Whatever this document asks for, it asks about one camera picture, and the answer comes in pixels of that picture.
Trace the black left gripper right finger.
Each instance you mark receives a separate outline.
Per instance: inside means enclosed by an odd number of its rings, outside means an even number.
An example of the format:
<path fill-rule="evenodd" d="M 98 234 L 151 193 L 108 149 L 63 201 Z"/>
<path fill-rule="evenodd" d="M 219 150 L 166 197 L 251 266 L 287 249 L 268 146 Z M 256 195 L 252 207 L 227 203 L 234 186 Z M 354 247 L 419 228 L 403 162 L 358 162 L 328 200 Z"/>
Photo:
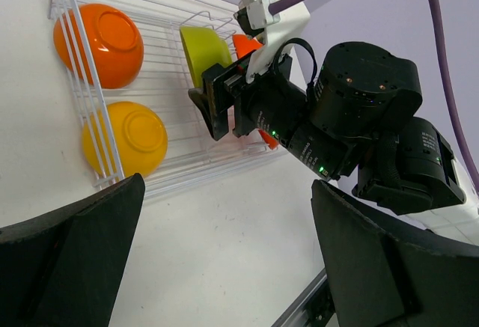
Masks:
<path fill-rule="evenodd" d="M 311 207 L 340 326 L 477 326 L 478 247 L 316 180 Z"/>

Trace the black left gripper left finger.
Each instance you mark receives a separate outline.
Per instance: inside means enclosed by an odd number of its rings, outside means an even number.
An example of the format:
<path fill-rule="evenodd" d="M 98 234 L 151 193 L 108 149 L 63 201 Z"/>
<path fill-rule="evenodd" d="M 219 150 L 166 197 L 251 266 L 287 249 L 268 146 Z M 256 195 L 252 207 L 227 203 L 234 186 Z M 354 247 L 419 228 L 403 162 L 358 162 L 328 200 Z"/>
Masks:
<path fill-rule="evenodd" d="M 141 214 L 134 174 L 1 228 L 2 326 L 107 326 Z"/>

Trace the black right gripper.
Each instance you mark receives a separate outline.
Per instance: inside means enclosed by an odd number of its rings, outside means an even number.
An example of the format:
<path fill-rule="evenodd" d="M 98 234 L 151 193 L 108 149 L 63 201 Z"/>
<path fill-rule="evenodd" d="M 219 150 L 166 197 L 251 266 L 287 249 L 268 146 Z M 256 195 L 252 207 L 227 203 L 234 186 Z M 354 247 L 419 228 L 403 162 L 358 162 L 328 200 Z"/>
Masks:
<path fill-rule="evenodd" d="M 248 84 L 249 59 L 213 65 L 202 73 L 203 87 L 188 90 L 210 136 L 218 141 L 228 134 L 228 109 L 233 108 L 236 137 L 261 129 L 319 177 L 335 180 L 337 142 L 309 121 L 306 94 L 289 80 L 293 59 L 287 56 L 278 72 L 269 70 Z"/>

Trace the green bowl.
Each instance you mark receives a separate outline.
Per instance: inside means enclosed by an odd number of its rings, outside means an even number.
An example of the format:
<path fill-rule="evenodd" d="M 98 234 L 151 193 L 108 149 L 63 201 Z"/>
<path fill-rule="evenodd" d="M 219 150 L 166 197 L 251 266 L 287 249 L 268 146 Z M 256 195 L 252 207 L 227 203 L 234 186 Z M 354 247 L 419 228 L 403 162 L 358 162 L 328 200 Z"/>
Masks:
<path fill-rule="evenodd" d="M 227 43 L 211 28 L 180 26 L 180 39 L 195 88 L 203 86 L 202 73 L 215 64 L 232 64 Z"/>

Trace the white bowl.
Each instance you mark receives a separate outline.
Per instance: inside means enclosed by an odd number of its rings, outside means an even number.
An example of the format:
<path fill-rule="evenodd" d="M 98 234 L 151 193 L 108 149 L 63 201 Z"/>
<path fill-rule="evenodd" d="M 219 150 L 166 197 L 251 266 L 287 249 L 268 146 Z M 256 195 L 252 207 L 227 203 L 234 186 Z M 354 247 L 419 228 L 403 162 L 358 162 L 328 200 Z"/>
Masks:
<path fill-rule="evenodd" d="M 122 11 L 106 4 L 83 4 L 79 7 L 82 21 L 94 58 L 100 85 L 104 89 L 124 88 L 131 84 L 140 72 L 144 59 L 144 43 L 135 23 Z M 82 63 L 89 84 L 93 83 L 79 29 L 73 11 L 69 17 L 58 18 L 53 28 L 55 49 L 69 70 L 79 61 L 71 35 L 77 39 Z"/>

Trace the orange bowl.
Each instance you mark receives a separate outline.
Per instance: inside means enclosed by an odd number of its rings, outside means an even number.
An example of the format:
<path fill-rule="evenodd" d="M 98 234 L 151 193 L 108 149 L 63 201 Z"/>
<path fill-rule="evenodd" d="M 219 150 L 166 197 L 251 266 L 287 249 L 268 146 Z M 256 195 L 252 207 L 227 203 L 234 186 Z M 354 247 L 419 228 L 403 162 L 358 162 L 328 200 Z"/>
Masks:
<path fill-rule="evenodd" d="M 238 59 L 241 59 L 250 52 L 258 50 L 262 47 L 262 44 L 256 39 L 249 39 L 244 34 L 234 34 L 232 36 L 232 41 Z"/>

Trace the orange bowl carried to rack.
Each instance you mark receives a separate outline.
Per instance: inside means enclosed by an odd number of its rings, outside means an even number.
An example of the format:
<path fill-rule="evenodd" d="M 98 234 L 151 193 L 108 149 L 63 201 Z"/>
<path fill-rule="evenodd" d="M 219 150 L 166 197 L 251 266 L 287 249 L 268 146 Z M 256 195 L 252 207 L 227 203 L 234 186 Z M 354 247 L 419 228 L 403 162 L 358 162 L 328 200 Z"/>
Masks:
<path fill-rule="evenodd" d="M 278 147 L 279 143 L 276 139 L 274 139 L 272 136 L 270 136 L 268 133 L 264 132 L 261 129 L 259 129 L 258 132 L 263 141 L 268 145 L 270 150 L 274 150 Z"/>

